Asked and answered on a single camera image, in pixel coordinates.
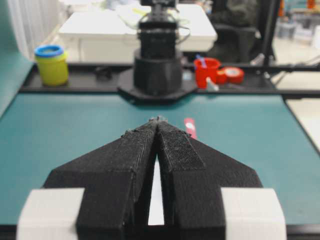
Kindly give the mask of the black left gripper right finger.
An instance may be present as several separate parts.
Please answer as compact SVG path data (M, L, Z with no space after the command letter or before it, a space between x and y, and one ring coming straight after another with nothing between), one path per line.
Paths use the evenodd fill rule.
M284 240L276 192L254 169L160 122L164 222L182 240Z

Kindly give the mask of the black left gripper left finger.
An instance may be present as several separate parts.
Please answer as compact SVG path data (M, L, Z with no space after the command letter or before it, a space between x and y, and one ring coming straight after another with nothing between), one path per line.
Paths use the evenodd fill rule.
M148 225L157 122L69 161L30 192L19 240L123 240Z

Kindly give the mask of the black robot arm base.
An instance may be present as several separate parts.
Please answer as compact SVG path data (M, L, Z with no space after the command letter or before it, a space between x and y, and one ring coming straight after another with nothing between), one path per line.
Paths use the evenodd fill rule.
M133 67L118 77L118 90L138 100L169 102L196 90L194 80L183 80L183 54L179 44L179 22L168 13L175 0L142 0L151 11L138 22L140 47Z

